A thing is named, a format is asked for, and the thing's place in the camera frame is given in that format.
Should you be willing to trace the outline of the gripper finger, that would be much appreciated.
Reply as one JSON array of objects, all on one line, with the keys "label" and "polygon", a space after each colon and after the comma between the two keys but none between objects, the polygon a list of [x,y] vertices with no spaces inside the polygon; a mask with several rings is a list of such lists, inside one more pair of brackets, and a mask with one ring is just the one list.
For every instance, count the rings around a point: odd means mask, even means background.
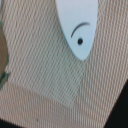
[{"label": "gripper finger", "polygon": [[9,73],[5,72],[6,66],[9,63],[9,54],[6,38],[3,32],[2,22],[0,21],[0,90],[7,82]]}]

